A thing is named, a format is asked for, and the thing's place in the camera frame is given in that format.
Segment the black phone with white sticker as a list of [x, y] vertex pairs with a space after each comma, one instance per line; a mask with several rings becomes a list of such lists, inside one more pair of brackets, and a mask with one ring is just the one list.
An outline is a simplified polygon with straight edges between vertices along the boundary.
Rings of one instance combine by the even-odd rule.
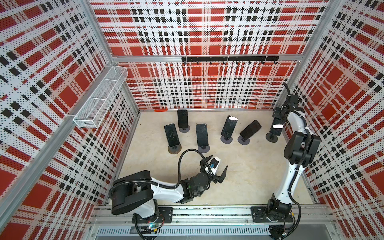
[[270, 128], [270, 134], [280, 136], [284, 125], [285, 125], [284, 119], [274, 118]]

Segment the black phone with pink edge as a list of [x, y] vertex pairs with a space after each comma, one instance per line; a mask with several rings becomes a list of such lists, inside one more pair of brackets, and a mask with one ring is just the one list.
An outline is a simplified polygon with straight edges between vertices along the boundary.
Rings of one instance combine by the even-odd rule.
[[235, 130], [236, 124], [238, 122], [238, 118], [233, 116], [227, 116], [225, 124], [223, 126], [221, 136], [230, 138]]

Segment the blue-edged phone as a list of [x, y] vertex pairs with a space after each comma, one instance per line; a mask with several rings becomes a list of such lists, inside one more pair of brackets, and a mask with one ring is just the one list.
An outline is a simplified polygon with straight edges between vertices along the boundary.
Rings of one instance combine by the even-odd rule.
[[245, 140], [250, 139], [254, 134], [256, 134], [262, 128], [258, 120], [253, 120], [247, 127], [245, 127], [240, 136]]

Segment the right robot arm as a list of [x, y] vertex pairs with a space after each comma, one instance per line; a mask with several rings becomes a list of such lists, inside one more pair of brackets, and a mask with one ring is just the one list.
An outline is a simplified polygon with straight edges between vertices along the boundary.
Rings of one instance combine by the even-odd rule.
[[293, 193], [304, 170], [310, 165], [321, 143], [307, 123], [304, 109], [299, 107], [299, 96], [288, 94], [280, 108], [273, 112], [273, 122], [266, 134], [267, 141], [276, 143], [285, 124], [290, 124], [293, 135], [284, 149], [284, 158], [288, 160], [284, 180], [276, 193], [269, 199], [266, 217], [271, 222], [286, 220], [295, 204]]

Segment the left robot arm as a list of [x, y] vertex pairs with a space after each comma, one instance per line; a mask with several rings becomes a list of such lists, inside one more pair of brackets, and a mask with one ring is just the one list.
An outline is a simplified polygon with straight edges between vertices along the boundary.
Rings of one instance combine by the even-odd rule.
[[158, 200], [186, 204], [201, 197], [211, 183], [222, 183], [227, 175], [225, 168], [220, 176], [216, 174], [221, 159], [209, 156], [200, 161], [200, 172], [191, 178], [181, 180], [177, 187], [151, 177], [144, 170], [114, 181], [109, 191], [112, 200], [112, 214], [134, 213], [147, 219], [159, 215]]

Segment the grey centre phone stand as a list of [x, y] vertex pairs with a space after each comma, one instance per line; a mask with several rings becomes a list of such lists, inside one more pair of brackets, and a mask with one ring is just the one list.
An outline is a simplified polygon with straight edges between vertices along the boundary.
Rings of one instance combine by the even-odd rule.
[[210, 146], [207, 145], [207, 146], [198, 146], [198, 151], [201, 152], [202, 154], [204, 153], [208, 153], [210, 151]]

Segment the black phone in centre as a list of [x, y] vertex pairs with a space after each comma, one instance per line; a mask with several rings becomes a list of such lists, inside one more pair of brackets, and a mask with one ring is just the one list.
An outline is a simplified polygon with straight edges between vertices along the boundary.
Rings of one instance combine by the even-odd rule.
[[196, 124], [198, 147], [206, 147], [209, 145], [207, 124]]

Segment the wooden-base phone stand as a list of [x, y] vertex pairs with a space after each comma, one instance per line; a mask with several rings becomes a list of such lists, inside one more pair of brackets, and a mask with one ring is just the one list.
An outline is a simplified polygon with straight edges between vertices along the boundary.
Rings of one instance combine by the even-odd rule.
[[181, 150], [182, 150], [181, 144], [178, 144], [173, 147], [168, 146], [168, 152], [172, 155], [177, 155]]

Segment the grey stand at back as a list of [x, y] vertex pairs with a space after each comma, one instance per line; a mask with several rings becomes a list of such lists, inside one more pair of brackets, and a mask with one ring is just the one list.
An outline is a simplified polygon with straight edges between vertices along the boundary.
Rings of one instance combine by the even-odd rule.
[[179, 131], [181, 133], [188, 133], [190, 131], [190, 126], [188, 126], [187, 128], [179, 128]]

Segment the grey stand of blue phone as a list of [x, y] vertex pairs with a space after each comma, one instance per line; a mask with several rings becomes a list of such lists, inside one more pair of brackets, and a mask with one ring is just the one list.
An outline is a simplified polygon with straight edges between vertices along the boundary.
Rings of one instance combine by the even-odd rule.
[[250, 139], [247, 139], [245, 140], [242, 136], [239, 136], [238, 137], [238, 142], [243, 145], [243, 146], [246, 146], [250, 143]]

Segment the dark grey far-right phone stand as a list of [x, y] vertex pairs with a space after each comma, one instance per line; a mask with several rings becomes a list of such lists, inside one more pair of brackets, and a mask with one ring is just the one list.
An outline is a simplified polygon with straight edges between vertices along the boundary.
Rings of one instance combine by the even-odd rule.
[[266, 140], [269, 141], [270, 143], [276, 143], [278, 141], [278, 136], [272, 133], [267, 133]]

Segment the black phone on wooden stand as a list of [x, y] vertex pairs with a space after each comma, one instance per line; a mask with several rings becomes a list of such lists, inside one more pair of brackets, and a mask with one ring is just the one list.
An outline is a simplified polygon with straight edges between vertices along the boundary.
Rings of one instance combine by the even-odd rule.
[[180, 144], [180, 140], [178, 137], [177, 129], [175, 124], [169, 124], [164, 126], [164, 130], [166, 133], [166, 138], [169, 144], [169, 147], [175, 147]]

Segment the black phone at back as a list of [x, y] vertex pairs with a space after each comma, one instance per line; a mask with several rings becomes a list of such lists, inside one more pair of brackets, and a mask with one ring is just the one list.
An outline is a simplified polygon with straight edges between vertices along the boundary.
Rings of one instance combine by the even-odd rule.
[[187, 129], [189, 127], [188, 122], [188, 111], [187, 110], [178, 110], [178, 127], [180, 129]]

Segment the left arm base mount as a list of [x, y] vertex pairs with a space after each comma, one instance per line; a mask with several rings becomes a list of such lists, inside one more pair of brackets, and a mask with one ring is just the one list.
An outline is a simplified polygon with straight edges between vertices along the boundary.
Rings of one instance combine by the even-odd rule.
[[142, 218], [138, 214], [134, 214], [132, 223], [135, 230], [142, 240], [155, 240], [160, 233], [164, 224], [169, 224], [173, 219], [172, 207], [160, 207], [155, 209], [155, 214]]

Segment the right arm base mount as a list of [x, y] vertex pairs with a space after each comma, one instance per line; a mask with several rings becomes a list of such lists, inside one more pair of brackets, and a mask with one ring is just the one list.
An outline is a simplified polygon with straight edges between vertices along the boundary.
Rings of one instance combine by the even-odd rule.
[[288, 199], [298, 206], [298, 214], [292, 211], [291, 203], [283, 203], [275, 195], [269, 199], [265, 207], [251, 207], [251, 215], [254, 223], [283, 223], [283, 225], [269, 226], [272, 240], [285, 240], [298, 228], [302, 218], [302, 207], [288, 192]]

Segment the black hook rail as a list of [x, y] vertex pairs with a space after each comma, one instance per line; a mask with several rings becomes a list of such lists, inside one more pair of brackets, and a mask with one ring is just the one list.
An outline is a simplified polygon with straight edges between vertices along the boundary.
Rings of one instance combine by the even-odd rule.
[[182, 62], [277, 62], [279, 56], [219, 56], [219, 57], [181, 57]]

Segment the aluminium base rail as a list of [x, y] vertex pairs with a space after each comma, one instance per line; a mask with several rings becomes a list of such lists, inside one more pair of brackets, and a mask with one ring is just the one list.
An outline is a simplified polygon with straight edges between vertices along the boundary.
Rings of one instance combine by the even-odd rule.
[[[162, 206], [166, 222], [161, 228], [146, 235], [155, 240], [269, 240], [271, 234], [288, 233], [291, 220], [270, 222], [262, 215], [264, 206]], [[299, 226], [288, 236], [289, 240], [341, 240], [341, 233], [328, 207], [302, 205]], [[111, 207], [97, 207], [91, 217], [86, 240], [136, 240], [141, 239], [131, 213], [115, 216]]]

